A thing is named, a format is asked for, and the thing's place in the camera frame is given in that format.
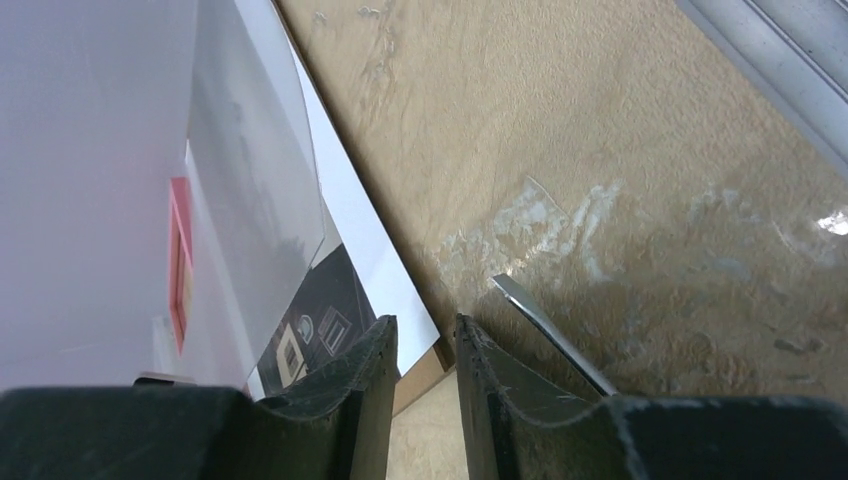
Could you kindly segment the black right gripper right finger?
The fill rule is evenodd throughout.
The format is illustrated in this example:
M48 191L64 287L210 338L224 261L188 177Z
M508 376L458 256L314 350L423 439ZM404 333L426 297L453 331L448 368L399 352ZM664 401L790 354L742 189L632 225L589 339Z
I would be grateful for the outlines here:
M457 318L457 382L473 479L843 479L847 411L818 398L588 402Z

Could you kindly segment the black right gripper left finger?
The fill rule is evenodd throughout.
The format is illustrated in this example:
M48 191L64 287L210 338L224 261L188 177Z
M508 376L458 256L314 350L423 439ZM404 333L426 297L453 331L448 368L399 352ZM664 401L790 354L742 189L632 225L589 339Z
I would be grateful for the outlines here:
M1 396L5 479L381 479L397 323L274 397L230 387L50 387Z

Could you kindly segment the orange handled screwdriver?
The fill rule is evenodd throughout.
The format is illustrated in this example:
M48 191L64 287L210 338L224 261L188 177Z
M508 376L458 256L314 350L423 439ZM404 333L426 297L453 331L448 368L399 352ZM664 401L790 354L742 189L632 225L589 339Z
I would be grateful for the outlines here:
M536 299L506 273L491 278L495 287L568 360L581 377L602 396L619 395L619 390L556 327Z

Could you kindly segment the clear acrylic glazing sheet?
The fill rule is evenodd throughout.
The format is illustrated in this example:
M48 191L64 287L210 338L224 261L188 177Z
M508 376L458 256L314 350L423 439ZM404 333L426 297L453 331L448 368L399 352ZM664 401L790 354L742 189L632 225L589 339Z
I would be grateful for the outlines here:
M199 384L241 388L325 238L301 82L272 2L199 3L191 93L181 366Z

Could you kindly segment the pink photo frame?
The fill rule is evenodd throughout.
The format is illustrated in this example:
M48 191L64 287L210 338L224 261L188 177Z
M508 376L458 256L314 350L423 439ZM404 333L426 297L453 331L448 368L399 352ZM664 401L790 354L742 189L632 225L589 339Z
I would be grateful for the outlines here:
M193 281L190 186L186 177L172 177L169 183L168 307L174 329L177 353L185 342Z

